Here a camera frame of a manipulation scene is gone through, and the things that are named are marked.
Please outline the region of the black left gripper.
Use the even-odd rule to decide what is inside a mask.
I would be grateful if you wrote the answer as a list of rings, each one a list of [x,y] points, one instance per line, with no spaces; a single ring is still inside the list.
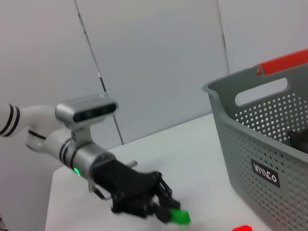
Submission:
[[[170,223],[169,208],[180,209],[180,202],[172,197],[173,191],[160,172],[140,173],[112,160],[95,164],[92,178],[111,194],[112,212],[116,214],[127,213],[141,218],[155,215],[159,221]],[[155,195],[160,205],[153,202]]]

